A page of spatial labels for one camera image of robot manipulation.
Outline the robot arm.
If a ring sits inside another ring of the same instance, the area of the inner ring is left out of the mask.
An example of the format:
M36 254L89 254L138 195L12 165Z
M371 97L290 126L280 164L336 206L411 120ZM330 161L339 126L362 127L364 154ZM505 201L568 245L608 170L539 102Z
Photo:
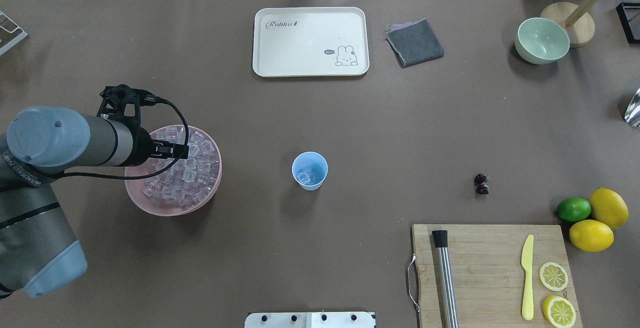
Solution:
M141 107L172 102L144 89L107 86L95 116L65 107L23 109L0 139L1 298L18 290L42 297L82 276L88 267L52 184L65 177L118 180L118 175L71 172L75 167L131 167L147 159L188 156L189 128L181 112L182 143L151 138Z

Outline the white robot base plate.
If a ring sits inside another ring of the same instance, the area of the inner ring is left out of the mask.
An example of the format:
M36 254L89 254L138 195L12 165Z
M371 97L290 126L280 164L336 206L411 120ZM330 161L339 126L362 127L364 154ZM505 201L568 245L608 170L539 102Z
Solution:
M254 312L244 327L376 327L374 313L366 311Z

